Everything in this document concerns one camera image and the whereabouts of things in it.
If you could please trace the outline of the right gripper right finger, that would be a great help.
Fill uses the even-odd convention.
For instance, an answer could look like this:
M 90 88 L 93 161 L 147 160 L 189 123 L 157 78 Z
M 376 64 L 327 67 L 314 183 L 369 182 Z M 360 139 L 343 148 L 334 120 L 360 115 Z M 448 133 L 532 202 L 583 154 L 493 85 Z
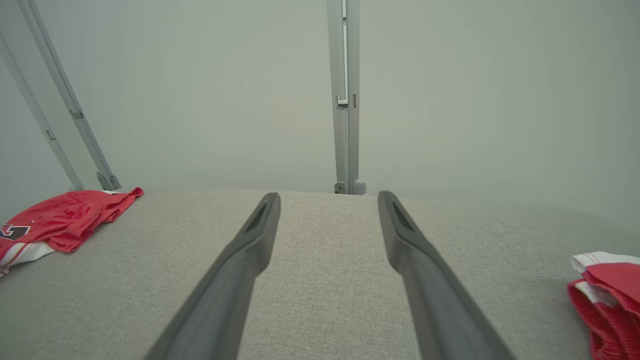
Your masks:
M 512 360 L 514 355 L 390 191 L 377 197 L 387 259 L 403 280 L 423 360 Z

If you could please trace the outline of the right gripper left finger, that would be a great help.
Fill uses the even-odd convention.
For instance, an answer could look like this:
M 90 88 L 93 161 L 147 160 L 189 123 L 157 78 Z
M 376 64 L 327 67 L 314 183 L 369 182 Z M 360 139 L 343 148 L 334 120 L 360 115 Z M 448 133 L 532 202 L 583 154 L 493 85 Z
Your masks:
M 205 272 L 147 360 L 235 360 L 256 278 L 270 263 L 281 196 L 267 193 Z

